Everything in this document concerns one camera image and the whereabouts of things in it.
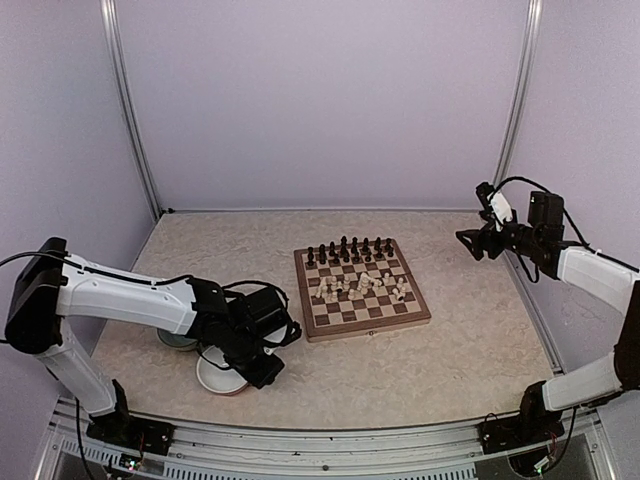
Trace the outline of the wooden chess board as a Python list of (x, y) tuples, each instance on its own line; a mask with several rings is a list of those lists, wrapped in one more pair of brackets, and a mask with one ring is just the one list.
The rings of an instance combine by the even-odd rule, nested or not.
[(342, 239), (298, 249), (294, 260), (310, 342), (373, 335), (432, 318), (393, 238)]

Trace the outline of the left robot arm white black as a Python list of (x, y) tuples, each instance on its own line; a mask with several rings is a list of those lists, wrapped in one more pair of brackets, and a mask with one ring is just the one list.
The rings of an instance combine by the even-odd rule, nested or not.
[(77, 340), (67, 320), (95, 317), (152, 327), (166, 343), (185, 342), (199, 354), (200, 384), (218, 395), (274, 382), (284, 363), (276, 351), (301, 336), (288, 298), (272, 284), (221, 286), (187, 274), (171, 279), (134, 275), (70, 254), (52, 237), (18, 275), (5, 343), (37, 358), (69, 390), (91, 420), (94, 437), (133, 443), (140, 434), (123, 387), (108, 378)]

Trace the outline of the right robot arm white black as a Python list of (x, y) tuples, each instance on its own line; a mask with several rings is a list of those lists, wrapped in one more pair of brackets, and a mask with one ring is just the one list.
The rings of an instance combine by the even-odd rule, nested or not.
[(603, 404), (639, 388), (639, 270), (614, 260), (582, 240), (566, 239), (561, 196), (531, 193), (528, 218), (520, 222), (497, 188), (482, 183), (480, 228), (461, 230), (457, 239), (476, 260), (510, 252), (527, 259), (535, 276), (546, 276), (580, 292), (621, 319), (608, 353), (570, 372), (529, 386), (511, 433), (523, 444), (535, 442), (567, 409)]

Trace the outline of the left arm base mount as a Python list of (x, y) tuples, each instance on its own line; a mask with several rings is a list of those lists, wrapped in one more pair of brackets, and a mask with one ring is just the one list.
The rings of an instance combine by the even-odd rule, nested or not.
[(167, 422), (131, 417), (124, 426), (92, 421), (87, 428), (87, 436), (144, 454), (167, 456), (174, 431), (175, 426)]

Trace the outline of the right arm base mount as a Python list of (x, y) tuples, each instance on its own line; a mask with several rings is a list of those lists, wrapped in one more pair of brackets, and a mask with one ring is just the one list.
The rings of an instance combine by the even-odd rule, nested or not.
[(561, 437), (565, 433), (559, 418), (526, 423), (520, 415), (488, 415), (477, 425), (479, 441), (485, 455), (513, 450)]

